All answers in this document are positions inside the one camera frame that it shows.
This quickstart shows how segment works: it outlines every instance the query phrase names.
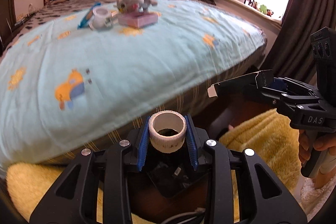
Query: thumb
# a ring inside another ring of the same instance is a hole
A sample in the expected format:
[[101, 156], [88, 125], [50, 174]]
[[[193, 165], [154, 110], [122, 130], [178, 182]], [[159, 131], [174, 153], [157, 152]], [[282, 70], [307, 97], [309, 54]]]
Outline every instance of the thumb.
[[314, 149], [317, 151], [324, 151], [333, 146], [336, 146], [336, 135], [334, 133], [326, 134], [314, 142]]

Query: pink box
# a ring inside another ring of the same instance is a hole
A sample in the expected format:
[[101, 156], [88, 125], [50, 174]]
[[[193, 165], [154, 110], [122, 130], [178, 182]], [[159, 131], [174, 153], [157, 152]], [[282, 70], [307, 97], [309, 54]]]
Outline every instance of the pink box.
[[118, 21], [120, 25], [126, 25], [134, 28], [142, 28], [158, 21], [156, 13], [134, 12], [129, 14], [119, 14]]

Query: black and white patterned sheet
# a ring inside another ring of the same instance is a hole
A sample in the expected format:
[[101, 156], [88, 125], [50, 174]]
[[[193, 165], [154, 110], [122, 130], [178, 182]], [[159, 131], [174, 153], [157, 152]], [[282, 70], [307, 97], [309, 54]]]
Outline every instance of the black and white patterned sheet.
[[100, 2], [102, 4], [113, 3], [116, 0], [67, 0], [65, 2], [51, 4], [50, 6], [45, 6], [39, 10], [36, 15], [34, 15], [29, 21], [26, 22], [23, 29], [19, 34], [9, 43], [4, 51], [3, 55], [6, 54], [12, 45], [18, 41], [18, 39], [25, 33], [28, 33], [32, 29], [43, 25], [49, 20], [56, 19], [61, 16], [66, 16], [68, 14], [78, 12], [84, 9], [90, 8], [95, 2]]

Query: camera lens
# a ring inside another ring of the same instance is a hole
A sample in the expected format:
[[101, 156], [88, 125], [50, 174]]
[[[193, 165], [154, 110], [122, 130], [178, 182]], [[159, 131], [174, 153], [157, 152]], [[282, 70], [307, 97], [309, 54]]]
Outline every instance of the camera lens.
[[322, 45], [321, 45], [320, 42], [317, 45], [317, 50], [319, 51], [319, 55], [322, 57], [323, 56], [323, 48], [322, 48]]
[[330, 48], [329, 48], [329, 44], [327, 42], [325, 43], [325, 53], [326, 53], [327, 56], [330, 55]]

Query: human hand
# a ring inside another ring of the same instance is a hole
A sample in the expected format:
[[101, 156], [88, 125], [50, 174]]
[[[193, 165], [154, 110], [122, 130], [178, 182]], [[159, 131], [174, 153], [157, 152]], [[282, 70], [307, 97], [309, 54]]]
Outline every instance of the human hand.
[[[316, 151], [329, 149], [332, 156], [336, 156], [336, 133], [326, 134], [315, 140], [313, 147]], [[299, 130], [299, 159], [302, 164], [310, 159], [309, 139], [304, 130]]]

